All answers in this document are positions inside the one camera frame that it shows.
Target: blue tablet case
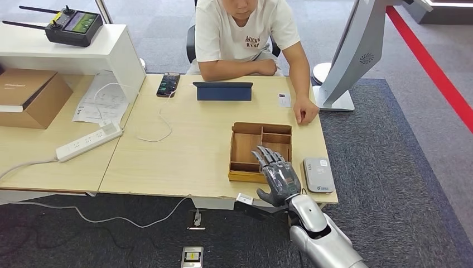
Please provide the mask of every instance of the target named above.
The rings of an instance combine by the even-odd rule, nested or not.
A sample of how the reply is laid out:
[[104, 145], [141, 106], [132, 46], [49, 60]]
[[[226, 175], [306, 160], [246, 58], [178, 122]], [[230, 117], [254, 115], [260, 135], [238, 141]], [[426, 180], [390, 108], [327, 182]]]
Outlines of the blue tablet case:
[[198, 101], [251, 101], [251, 82], [194, 82]]

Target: printed text on t-shirt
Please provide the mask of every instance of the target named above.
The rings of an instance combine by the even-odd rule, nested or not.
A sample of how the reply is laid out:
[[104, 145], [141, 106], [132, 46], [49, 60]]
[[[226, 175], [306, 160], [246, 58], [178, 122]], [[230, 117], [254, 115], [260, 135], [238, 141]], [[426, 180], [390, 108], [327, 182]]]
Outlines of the printed text on t-shirt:
[[258, 38], [254, 38], [254, 37], [250, 37], [247, 35], [247, 39], [245, 41], [247, 43], [247, 47], [258, 47], [259, 46], [259, 37]]

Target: paper document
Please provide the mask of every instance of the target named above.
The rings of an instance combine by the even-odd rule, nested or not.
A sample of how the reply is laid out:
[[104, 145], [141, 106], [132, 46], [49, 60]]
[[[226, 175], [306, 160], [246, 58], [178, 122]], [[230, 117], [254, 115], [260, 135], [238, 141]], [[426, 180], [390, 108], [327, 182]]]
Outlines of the paper document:
[[94, 96], [97, 91], [108, 83], [117, 83], [113, 73], [101, 73], [94, 77], [90, 88], [77, 105], [73, 122], [99, 123], [105, 119], [118, 122], [122, 120], [128, 108], [128, 101], [120, 85], [112, 84], [102, 89], [94, 103]]
[[291, 107], [291, 95], [289, 93], [279, 93], [279, 106], [290, 108]]

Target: electrical outlet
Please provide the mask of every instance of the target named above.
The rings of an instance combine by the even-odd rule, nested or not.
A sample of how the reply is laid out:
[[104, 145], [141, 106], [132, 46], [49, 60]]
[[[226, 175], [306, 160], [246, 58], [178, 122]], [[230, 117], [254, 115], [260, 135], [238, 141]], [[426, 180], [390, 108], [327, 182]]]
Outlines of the electrical outlet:
[[121, 135], [123, 131], [118, 123], [107, 124], [91, 134], [57, 148], [56, 157], [59, 162], [66, 162]]

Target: controller screen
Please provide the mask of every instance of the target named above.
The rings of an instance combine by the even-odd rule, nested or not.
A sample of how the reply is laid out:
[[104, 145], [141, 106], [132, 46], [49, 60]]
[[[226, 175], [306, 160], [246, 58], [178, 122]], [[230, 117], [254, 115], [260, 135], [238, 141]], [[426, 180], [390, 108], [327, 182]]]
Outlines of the controller screen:
[[77, 12], [64, 28], [65, 31], [79, 32], [84, 34], [95, 21], [97, 14]]

